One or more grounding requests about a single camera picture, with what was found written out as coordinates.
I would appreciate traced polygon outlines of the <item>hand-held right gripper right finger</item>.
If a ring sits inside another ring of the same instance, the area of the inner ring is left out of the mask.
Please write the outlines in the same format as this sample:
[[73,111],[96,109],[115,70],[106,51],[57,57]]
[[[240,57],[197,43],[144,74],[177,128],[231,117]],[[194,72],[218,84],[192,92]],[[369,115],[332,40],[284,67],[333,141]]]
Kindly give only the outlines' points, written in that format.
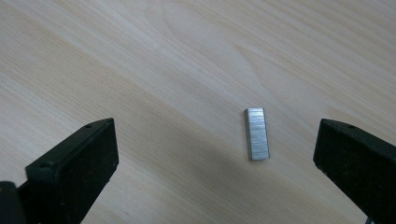
[[322,119],[313,161],[374,224],[396,224],[396,146]]

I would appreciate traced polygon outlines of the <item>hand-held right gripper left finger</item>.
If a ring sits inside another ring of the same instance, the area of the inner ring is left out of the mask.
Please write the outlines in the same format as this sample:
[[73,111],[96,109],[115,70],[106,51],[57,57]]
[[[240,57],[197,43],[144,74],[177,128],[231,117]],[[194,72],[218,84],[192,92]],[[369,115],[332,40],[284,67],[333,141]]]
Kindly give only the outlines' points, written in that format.
[[118,164],[114,119],[81,127],[25,168],[19,194],[28,224],[80,224]]

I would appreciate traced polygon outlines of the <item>silver staple strip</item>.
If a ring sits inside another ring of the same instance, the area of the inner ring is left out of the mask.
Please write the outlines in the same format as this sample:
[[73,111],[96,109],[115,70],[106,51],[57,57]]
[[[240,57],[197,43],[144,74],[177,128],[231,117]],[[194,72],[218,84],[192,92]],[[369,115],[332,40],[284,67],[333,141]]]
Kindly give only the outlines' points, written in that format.
[[247,134],[247,153],[250,161],[270,158],[266,120],[262,107],[251,107],[244,111]]

